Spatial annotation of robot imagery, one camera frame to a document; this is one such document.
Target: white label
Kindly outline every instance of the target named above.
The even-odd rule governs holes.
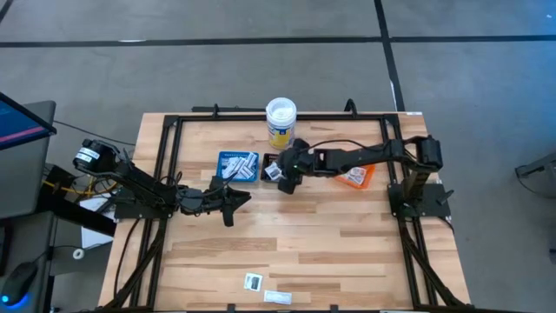
[[[290,294],[289,292],[264,290],[264,302],[291,304],[292,294]]]
[[[276,164],[276,162],[272,162],[272,164],[270,164],[270,166],[268,166],[266,169],[264,169],[264,171],[267,172],[271,181],[276,181],[276,180],[280,179],[280,177],[282,177],[281,170],[278,167],[278,165]]]
[[[238,161],[239,158],[237,157],[231,157],[230,159],[228,159],[227,162],[225,161],[228,165],[226,165],[226,169],[222,170],[222,178],[226,179],[234,174],[234,168],[237,165]]]
[[[245,275],[245,282],[243,283],[243,288],[252,291],[261,291],[262,275],[247,273]]]
[[[87,148],[81,148],[81,149],[79,150],[79,152],[84,153],[84,154],[86,154],[87,156],[94,157],[94,158],[97,159],[97,160],[98,160],[98,158],[101,156],[101,155],[99,155],[98,153],[94,152],[93,150],[87,149]]]
[[[249,169],[253,169],[253,165],[255,165],[256,154],[253,152],[249,152],[249,156],[247,157],[247,166]]]
[[[77,153],[76,158],[81,159],[85,162],[90,162],[93,159],[90,156],[85,156],[83,153]]]
[[[242,168],[240,168],[238,174],[241,174],[244,178],[251,178],[255,173],[247,167],[243,166]]]

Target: computer monitor screen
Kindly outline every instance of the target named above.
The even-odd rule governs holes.
[[[56,129],[0,93],[0,150],[56,134]]]

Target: computer mouse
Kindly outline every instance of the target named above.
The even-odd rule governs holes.
[[[0,300],[7,306],[19,303],[29,291],[38,267],[34,262],[23,262],[11,272],[3,284]]]

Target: white plastic container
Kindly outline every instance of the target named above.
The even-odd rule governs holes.
[[[276,149],[286,149],[295,138],[297,108],[288,98],[279,97],[267,105],[268,143]]]

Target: white paper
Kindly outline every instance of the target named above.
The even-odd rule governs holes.
[[[103,194],[103,196],[110,197],[110,194]],[[106,201],[108,201],[106,198],[98,196],[88,200],[83,200],[79,203],[79,205],[87,210],[96,211],[103,206]],[[114,211],[106,212],[103,215],[114,220]],[[106,236],[104,234],[97,233],[96,231],[88,230],[83,226],[81,227],[81,245],[84,249],[110,243],[112,240],[114,240],[114,238],[111,236]]]
[[[245,275],[245,282],[243,288],[252,291],[261,291],[262,275],[247,273]]]
[[[264,290],[264,302],[291,304],[292,294],[290,294],[289,292]]]

